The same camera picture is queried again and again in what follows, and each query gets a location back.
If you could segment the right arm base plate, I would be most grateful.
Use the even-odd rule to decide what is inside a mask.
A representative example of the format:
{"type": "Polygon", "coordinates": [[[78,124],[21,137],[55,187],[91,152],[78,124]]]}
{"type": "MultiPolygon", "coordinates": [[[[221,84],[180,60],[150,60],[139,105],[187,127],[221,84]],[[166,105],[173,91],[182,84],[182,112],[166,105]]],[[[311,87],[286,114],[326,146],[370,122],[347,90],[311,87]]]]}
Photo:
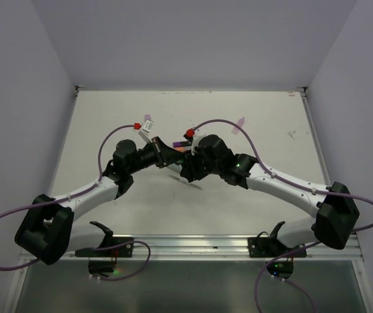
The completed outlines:
{"type": "MultiPolygon", "coordinates": [[[[251,258],[274,258],[299,249],[299,246],[293,248],[286,247],[274,235],[268,235],[267,237],[263,235],[267,235],[267,232],[263,231],[256,237],[249,237],[247,239],[248,253],[251,258]]],[[[288,256],[285,260],[275,261],[267,267],[267,271],[275,277],[286,280],[293,274],[294,258],[305,258],[306,256],[307,253],[305,251],[297,252],[288,256]]]]}

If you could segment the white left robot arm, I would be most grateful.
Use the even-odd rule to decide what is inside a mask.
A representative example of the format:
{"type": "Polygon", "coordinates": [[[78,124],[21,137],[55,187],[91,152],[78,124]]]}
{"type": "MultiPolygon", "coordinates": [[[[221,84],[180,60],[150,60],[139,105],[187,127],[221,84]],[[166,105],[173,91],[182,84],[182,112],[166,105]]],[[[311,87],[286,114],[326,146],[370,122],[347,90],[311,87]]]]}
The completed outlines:
{"type": "Polygon", "coordinates": [[[150,166],[180,164],[184,154],[155,137],[137,149],[132,140],[120,141],[97,181],[75,192],[35,198],[15,234],[15,243],[36,259],[51,265],[73,250],[93,250],[99,256],[113,249],[113,233],[98,222],[80,230],[73,223],[98,206],[116,200],[132,186],[133,174],[150,166]]]}

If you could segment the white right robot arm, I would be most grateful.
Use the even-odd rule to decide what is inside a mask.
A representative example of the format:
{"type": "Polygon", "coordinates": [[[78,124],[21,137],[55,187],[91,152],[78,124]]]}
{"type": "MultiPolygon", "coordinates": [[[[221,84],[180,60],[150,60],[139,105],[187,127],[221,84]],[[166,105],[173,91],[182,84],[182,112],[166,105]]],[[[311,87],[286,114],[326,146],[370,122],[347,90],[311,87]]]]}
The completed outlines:
{"type": "Polygon", "coordinates": [[[283,256],[291,248],[319,241],[342,250],[359,218],[359,210],[346,185],[309,183],[265,170],[254,156],[235,154],[215,134],[190,139],[192,148],[182,163],[181,177],[189,182],[217,175],[231,186],[263,192],[304,211],[308,216],[279,222],[269,235],[272,254],[283,256]]]}

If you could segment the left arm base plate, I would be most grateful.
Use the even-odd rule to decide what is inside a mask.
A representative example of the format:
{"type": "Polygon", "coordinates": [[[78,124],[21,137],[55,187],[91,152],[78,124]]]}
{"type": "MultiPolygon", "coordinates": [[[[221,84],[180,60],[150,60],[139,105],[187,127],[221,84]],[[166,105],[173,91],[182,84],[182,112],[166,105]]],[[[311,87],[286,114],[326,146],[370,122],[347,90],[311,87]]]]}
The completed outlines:
{"type": "Polygon", "coordinates": [[[133,240],[133,237],[110,237],[100,245],[101,250],[85,248],[77,250],[74,254],[79,258],[90,259],[90,274],[108,278],[118,273],[118,260],[132,257],[133,240]]]}

